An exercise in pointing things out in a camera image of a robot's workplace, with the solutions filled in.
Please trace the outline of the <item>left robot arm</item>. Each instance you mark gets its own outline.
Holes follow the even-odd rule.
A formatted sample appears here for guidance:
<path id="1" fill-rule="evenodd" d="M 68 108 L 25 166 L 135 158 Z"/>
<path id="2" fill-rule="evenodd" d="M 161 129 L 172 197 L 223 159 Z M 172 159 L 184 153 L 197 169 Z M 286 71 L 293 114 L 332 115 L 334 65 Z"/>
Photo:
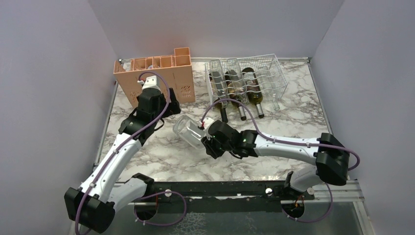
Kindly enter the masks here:
<path id="1" fill-rule="evenodd" d="M 121 186 L 115 187 L 115 183 L 130 159 L 154 133 L 158 120 L 180 113 L 174 90 L 170 88 L 168 92 L 166 98 L 158 88 L 143 89 L 137 97 L 138 107 L 121 123 L 104 160 L 78 188 L 66 191 L 64 200 L 77 235 L 80 225 L 87 228 L 85 234 L 91 230 L 101 234 L 121 208 L 137 198 L 148 201 L 153 197 L 154 180 L 140 173 Z"/>

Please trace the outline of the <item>clear bottle silver cap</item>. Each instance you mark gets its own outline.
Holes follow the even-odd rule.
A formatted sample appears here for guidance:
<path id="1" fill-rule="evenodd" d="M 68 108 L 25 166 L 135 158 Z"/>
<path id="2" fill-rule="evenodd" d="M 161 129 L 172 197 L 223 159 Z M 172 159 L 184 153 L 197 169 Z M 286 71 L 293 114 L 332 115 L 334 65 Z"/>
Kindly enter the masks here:
<path id="1" fill-rule="evenodd" d="M 205 136 L 205 132 L 189 116 L 180 116 L 173 126 L 173 132 L 194 148 L 205 148 L 202 144 L 202 138 Z"/>

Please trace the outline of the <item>green wine bottle silver neck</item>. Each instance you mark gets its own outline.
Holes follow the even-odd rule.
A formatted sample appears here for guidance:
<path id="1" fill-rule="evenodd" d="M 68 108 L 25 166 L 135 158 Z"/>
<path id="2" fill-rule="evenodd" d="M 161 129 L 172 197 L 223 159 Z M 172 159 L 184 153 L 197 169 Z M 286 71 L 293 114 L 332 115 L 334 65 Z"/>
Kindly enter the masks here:
<path id="1" fill-rule="evenodd" d="M 240 83 L 240 79 L 235 70 L 229 70 L 225 73 L 226 84 L 228 88 L 229 98 L 237 100 L 238 102 L 244 101 L 244 86 Z M 244 108 L 234 101 L 231 102 L 232 105 L 238 109 L 240 119 L 246 120 L 246 114 Z"/>

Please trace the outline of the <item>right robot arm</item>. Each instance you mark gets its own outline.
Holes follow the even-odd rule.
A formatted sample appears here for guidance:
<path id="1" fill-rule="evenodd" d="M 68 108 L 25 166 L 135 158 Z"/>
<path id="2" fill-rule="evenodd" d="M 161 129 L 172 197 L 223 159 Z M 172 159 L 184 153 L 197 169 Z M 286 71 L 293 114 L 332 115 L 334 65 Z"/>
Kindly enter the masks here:
<path id="1" fill-rule="evenodd" d="M 204 121 L 201 142 L 213 158 L 229 152 L 236 158 L 274 156 L 308 163 L 299 171 L 288 173 L 283 195 L 295 199 L 309 188 L 327 183 L 344 186 L 347 182 L 349 153 L 330 133 L 318 138 L 286 138 L 263 134 L 257 130 L 237 131 L 220 120 Z"/>

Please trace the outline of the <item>green Primitivo wine bottle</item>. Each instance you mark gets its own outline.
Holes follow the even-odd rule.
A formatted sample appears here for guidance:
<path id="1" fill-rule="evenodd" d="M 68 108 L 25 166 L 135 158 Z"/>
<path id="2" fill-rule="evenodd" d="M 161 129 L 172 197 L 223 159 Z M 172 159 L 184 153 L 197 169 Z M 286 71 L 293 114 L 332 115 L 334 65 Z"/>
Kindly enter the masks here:
<path id="1" fill-rule="evenodd" d="M 261 102 L 263 101 L 263 94 L 259 87 L 259 82 L 255 71 L 251 67 L 244 68 L 242 70 L 242 75 L 246 85 L 246 93 L 249 102 L 256 108 L 257 114 L 259 118 L 264 118 L 264 112 L 261 106 Z"/>

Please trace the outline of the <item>small clear glass bottle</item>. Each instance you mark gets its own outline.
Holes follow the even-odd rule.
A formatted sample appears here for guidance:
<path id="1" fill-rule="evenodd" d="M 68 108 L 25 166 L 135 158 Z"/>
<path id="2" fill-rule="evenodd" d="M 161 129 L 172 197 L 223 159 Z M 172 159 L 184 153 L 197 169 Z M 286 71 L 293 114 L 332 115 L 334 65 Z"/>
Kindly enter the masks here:
<path id="1" fill-rule="evenodd" d="M 243 79 L 242 71 L 237 58 L 231 58 L 227 60 L 227 68 L 229 81 L 232 83 L 232 89 L 229 91 L 230 94 L 237 96 L 242 103 L 247 103 L 246 97 L 246 85 Z"/>

